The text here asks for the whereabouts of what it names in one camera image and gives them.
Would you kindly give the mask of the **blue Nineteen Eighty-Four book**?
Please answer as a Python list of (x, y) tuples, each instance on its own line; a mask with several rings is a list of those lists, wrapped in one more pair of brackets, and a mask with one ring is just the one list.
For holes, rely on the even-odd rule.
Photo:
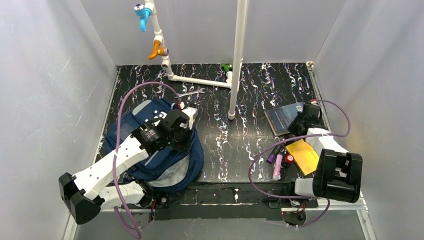
[(298, 112), (303, 111), (303, 106), (303, 102), (296, 102), (265, 110), (265, 116), (275, 137), (289, 133), (288, 127), (295, 119)]

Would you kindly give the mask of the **yellow book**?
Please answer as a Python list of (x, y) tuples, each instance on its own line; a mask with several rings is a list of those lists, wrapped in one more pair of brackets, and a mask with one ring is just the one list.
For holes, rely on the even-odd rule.
[(286, 148), (294, 157), (294, 162), (303, 175), (309, 175), (317, 169), (319, 156), (305, 140), (301, 139), (288, 144)]

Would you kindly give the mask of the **red cap glue bottle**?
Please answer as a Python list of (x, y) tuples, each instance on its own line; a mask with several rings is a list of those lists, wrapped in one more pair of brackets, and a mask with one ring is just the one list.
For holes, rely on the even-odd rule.
[(282, 160), (282, 167), (283, 168), (289, 168), (291, 164), (295, 161), (294, 156), (291, 154), (286, 154), (285, 157)]

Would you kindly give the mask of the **pink highlighter pen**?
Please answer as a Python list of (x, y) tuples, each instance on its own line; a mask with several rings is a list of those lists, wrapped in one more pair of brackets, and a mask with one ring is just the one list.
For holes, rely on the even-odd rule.
[(281, 177), (281, 168), (282, 168), (283, 155), (277, 154), (274, 161), (274, 169), (272, 174), (272, 180), (278, 181)]

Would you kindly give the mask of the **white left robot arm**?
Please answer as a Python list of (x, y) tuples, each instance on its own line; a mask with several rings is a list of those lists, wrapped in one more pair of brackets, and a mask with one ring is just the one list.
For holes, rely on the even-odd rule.
[(195, 119), (198, 110), (154, 107), (117, 123), (105, 157), (75, 174), (58, 178), (60, 197), (79, 225), (102, 210), (140, 204), (156, 192), (187, 188), (199, 174), (204, 152)]

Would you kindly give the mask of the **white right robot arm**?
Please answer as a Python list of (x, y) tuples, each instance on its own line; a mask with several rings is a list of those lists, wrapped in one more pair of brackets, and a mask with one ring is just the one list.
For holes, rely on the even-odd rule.
[(288, 130), (297, 137), (286, 145), (304, 178), (294, 180), (298, 196), (356, 203), (360, 197), (363, 158), (341, 147), (324, 124), (319, 105), (305, 103)]

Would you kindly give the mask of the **silver wrench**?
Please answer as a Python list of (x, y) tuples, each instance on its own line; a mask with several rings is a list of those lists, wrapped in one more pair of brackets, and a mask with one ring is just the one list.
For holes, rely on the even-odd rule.
[(194, 91), (190, 91), (190, 92), (178, 93), (177, 96), (179, 98), (182, 98), (182, 97), (194, 95), (194, 94), (204, 94), (205, 92), (206, 92), (205, 88), (199, 88), (198, 90), (194, 90)]

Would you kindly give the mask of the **purple marker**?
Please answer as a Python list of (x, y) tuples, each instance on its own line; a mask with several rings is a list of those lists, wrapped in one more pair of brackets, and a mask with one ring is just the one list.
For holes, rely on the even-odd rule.
[(273, 148), (271, 153), (268, 155), (266, 162), (268, 164), (273, 164), (277, 158), (277, 155), (280, 153), (281, 149), (283, 148), (282, 144), (279, 144)]

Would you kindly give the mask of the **green tap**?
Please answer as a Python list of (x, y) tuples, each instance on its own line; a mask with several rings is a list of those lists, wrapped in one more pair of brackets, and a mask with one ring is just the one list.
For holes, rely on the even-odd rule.
[(229, 64), (222, 63), (220, 67), (225, 71), (225, 73), (231, 72), (233, 70), (233, 65), (231, 63)]

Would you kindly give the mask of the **orange tap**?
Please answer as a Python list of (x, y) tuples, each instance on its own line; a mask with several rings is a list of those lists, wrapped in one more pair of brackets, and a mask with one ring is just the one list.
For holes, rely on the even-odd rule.
[(147, 57), (149, 60), (153, 60), (157, 56), (167, 57), (169, 55), (169, 50), (167, 47), (162, 46), (161, 41), (154, 40), (153, 48), (151, 54)]

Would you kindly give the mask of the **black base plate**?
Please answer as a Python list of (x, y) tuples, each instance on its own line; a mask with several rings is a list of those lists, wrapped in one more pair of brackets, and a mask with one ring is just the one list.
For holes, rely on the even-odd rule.
[(130, 209), (153, 211), (157, 221), (177, 219), (265, 219), (282, 220), (284, 212), (304, 213), (319, 206), (316, 199), (285, 199), (294, 193), (291, 182), (263, 182), (257, 191), (248, 182), (194, 182), (184, 191), (149, 191)]

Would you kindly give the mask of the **white PVC pipe frame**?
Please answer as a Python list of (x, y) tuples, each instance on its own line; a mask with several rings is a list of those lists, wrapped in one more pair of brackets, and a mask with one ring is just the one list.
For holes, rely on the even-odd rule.
[[(152, 9), (152, 14), (148, 18), (147, 23), (149, 21), (152, 22), (153, 31), (154, 31), (153, 41), (159, 40), (161, 41), (161, 46), (166, 47), (163, 31), (160, 27), (160, 24), (157, 18), (157, 9), (156, 9), (155, 2), (153, 0), (145, 0), (142, 5), (145, 5), (145, 4), (150, 5)], [(232, 63), (233, 74), (230, 74), (230, 73), (226, 74), (227, 76), (226, 82), (218, 82), (218, 81), (205, 80), (200, 78), (178, 76), (174, 74), (173, 72), (169, 54), (168, 56), (160, 56), (162, 58), (161, 67), (166, 70), (167, 77), (172, 82), (192, 83), (192, 84), (200, 84), (200, 85), (230, 89), (229, 110), (227, 114), (227, 118), (229, 120), (233, 120), (236, 116), (236, 104), (237, 104), (238, 91), (239, 91), (239, 85), (240, 85), (248, 8), (249, 8), (248, 0), (237, 1), (234, 52), (233, 52), (233, 63)]]

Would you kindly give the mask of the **aluminium frame rail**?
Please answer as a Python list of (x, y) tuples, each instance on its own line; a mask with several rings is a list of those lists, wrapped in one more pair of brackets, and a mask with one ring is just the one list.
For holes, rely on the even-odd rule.
[[(178, 93), (177, 92), (174, 92), (173, 93), (173, 95), (174, 95), (174, 97), (175, 97), (175, 101), (170, 101), (169, 99), (166, 99), (166, 98), (153, 98), (153, 99), (150, 99), (150, 100), (146, 100), (146, 101), (144, 101), (144, 102), (142, 102), (140, 105), (138, 105), (133, 111), (130, 111), (130, 112), (127, 112), (126, 114), (123, 114), (122, 112), (119, 112), (118, 114), (117, 114), (117, 120), (116, 120), (116, 123), (111, 127), (111, 129), (109, 130), (109, 132), (108, 132), (108, 135), (107, 135), (107, 137), (105, 138), (105, 141), (106, 142), (108, 142), (108, 143), (110, 143), (110, 145), (111, 145), (111, 147), (110, 147), (110, 151), (111, 150), (113, 150), (114, 149), (114, 145), (115, 145), (115, 141), (113, 140), (113, 131), (115, 130), (115, 128), (116, 128), (116, 125), (118, 124), (118, 123), (120, 123), (122, 120), (127, 120), (127, 121), (130, 121), (131, 120), (131, 117), (132, 117), (132, 115), (135, 115), (136, 116), (136, 118), (138, 119), (138, 120), (140, 120), (141, 119), (141, 116), (139, 115), (139, 112), (147, 112), (147, 111), (150, 111), (150, 110), (152, 110), (153, 108), (158, 108), (158, 109), (160, 109), (161, 111), (169, 111), (169, 110), (171, 110), (171, 109), (178, 109), (178, 106), (177, 106), (177, 104), (179, 104), (179, 103), (181, 103), (181, 102), (183, 102), (183, 100), (182, 100), (182, 97), (178, 97)], [(303, 102), (303, 104), (310, 104), (310, 101), (304, 101)], [(324, 112), (323, 112), (323, 110), (322, 110), (322, 118), (323, 118), (323, 121), (324, 121), (324, 124), (325, 124), (325, 120), (324, 120)], [(198, 129), (197, 129), (197, 125), (196, 125), (196, 119), (195, 119), (195, 122), (194, 122), (194, 126), (195, 126), (195, 128), (196, 128), (196, 134), (197, 134), (197, 137), (198, 137), (198, 141), (199, 141), (199, 143), (200, 143), (200, 139), (199, 139), (199, 134), (198, 134)], [(297, 140), (298, 139), (298, 137), (296, 137), (296, 136), (294, 136), (294, 135), (292, 135), (291, 133), (288, 133), (288, 134), (285, 134), (284, 135), (285, 136), (285, 139), (284, 140), (281, 140), (281, 141), (279, 141), (279, 142), (276, 142), (276, 143), (274, 143), (273, 145), (271, 145), (270, 146), (270, 149), (271, 150), (273, 150), (274, 149), (274, 147), (275, 146), (278, 146), (278, 145), (283, 145), (283, 148), (281, 149), (281, 151), (280, 151), (280, 153), (279, 154), (282, 154), (283, 155), (283, 159), (284, 159), (284, 157), (287, 155), (287, 154), (289, 154), (288, 153), (288, 150), (287, 150), (287, 148), (286, 148), (286, 145), (290, 142), (290, 141), (294, 141), (294, 140)], [(205, 162), (205, 154), (204, 154), (204, 160), (203, 160), (203, 164), (202, 164), (202, 168), (203, 168), (203, 166), (204, 166), (204, 162)], [(191, 184), (189, 184), (188, 186), (187, 186), (187, 188), (190, 186), (190, 185), (192, 185), (195, 181), (196, 181), (196, 179), (197, 179), (197, 177), (194, 179), (194, 181), (191, 183)], [(293, 184), (293, 186), (294, 186), (294, 181), (296, 180), (296, 179), (299, 179), (299, 178), (304, 178), (305, 177), (305, 175), (303, 175), (303, 173), (301, 172), (301, 170), (298, 168), (298, 166), (295, 164), (295, 162), (293, 162), (292, 164), (291, 164), (291, 166), (290, 167), (288, 167), (288, 168), (283, 168), (282, 166), (281, 166), (281, 170), (280, 170), (280, 179), (278, 180), (278, 181), (273, 181), (273, 182), (290, 182), (290, 183), (292, 183)], [(262, 194), (264, 194), (264, 195), (266, 195), (267, 194), (267, 192), (266, 191), (264, 191), (264, 190), (262, 190), (254, 181), (253, 181), (253, 179), (252, 178), (250, 178), (249, 180), (248, 180), (248, 183), (250, 183), (257, 191), (259, 191), (260, 193), (262, 193)], [(182, 192), (182, 191), (184, 191), (184, 190), (186, 190), (187, 188), (185, 188), (185, 189), (183, 189), (183, 190), (181, 190), (181, 191), (176, 191), (176, 192), (166, 192), (166, 193), (177, 193), (177, 192)], [(329, 199), (329, 198), (322, 198), (322, 197), (307, 197), (307, 196), (300, 196), (300, 195), (296, 195), (294, 192), (292, 193), (292, 194), (290, 194), (290, 195), (278, 195), (278, 198), (279, 199), (297, 199), (297, 200), (300, 200), (300, 199), (304, 199), (304, 200), (314, 200), (314, 199), (325, 199), (325, 200), (327, 200), (328, 202), (332, 202), (332, 201), (335, 201), (335, 202), (344, 202), (344, 201), (338, 201), (338, 200), (333, 200), (333, 199)], [(128, 208), (128, 206), (129, 206), (130, 204), (128, 204), (128, 203), (124, 203), (123, 205), (121, 205), (121, 206), (118, 206), (118, 207), (113, 207), (113, 209), (115, 209), (115, 210), (117, 210), (119, 207), (124, 207), (125, 209), (127, 209)]]

